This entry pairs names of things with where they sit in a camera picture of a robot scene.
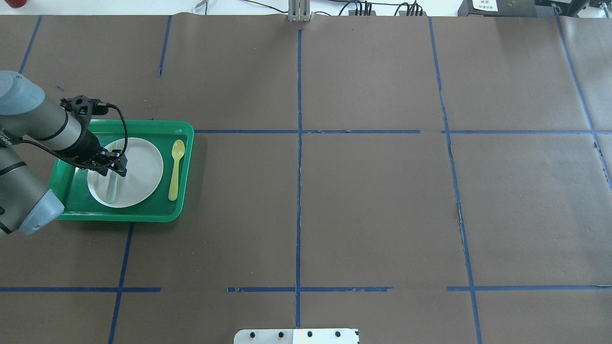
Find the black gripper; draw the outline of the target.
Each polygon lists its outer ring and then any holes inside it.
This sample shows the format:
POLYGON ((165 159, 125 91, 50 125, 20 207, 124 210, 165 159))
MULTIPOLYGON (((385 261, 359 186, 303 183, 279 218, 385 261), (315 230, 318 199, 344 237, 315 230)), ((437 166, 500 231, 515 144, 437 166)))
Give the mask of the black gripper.
POLYGON ((100 145, 96 135, 89 130, 83 132, 83 137, 71 148, 69 161, 79 168, 87 168, 101 176, 107 176, 109 170, 121 178, 127 175, 127 157, 124 150, 108 151, 100 145))

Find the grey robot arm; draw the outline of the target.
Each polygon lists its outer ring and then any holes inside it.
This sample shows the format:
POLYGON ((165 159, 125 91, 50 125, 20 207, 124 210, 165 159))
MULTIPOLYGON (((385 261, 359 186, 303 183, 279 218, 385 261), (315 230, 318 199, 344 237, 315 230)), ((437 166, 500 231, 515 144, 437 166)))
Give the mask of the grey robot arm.
POLYGON ((35 166, 24 158, 26 146, 38 148, 76 169, 101 176, 127 174, 128 130, 120 107, 84 95, 50 99, 24 75, 0 73, 1 237, 30 235, 57 219, 64 205, 35 166), (116 111, 124 143, 109 149, 90 131, 95 116, 116 111))

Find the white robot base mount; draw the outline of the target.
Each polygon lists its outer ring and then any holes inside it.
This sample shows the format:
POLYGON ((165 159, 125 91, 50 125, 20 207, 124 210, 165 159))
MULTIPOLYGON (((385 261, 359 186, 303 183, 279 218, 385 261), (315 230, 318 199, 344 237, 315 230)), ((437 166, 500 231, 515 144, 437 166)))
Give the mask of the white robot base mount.
POLYGON ((351 328, 243 329, 234 344, 359 344, 359 330, 351 328))

